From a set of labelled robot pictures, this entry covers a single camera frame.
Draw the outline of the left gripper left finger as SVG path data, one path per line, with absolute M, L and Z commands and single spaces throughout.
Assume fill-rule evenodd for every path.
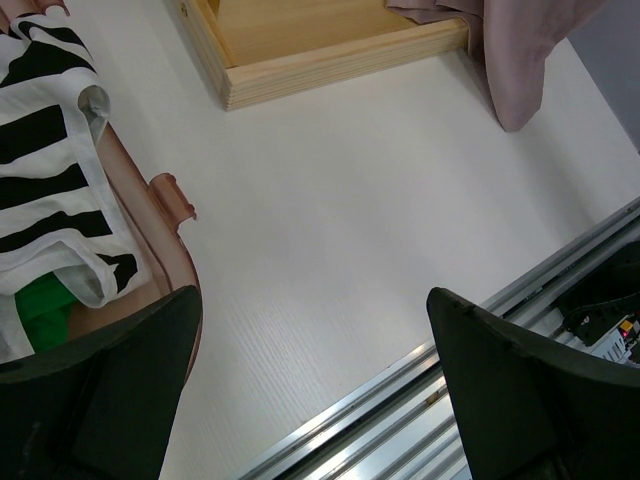
M 4 479 L 156 479 L 201 329 L 185 286 L 1 366 Z

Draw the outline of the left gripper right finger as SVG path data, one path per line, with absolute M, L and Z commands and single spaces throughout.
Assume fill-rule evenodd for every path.
M 639 371 L 444 289 L 426 309 L 475 479 L 636 479 Z

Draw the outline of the green tank top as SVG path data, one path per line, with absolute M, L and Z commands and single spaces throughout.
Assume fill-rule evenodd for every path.
M 17 313 L 36 353 L 66 342 L 76 297 L 53 274 L 39 277 L 15 294 Z

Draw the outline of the black white striped tank top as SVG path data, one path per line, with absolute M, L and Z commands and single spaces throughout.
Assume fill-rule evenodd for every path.
M 145 285 L 142 251 L 97 153 L 110 99 L 79 36 L 42 14 L 1 35 L 1 359 L 33 350 L 15 294 L 53 273 L 98 309 Z

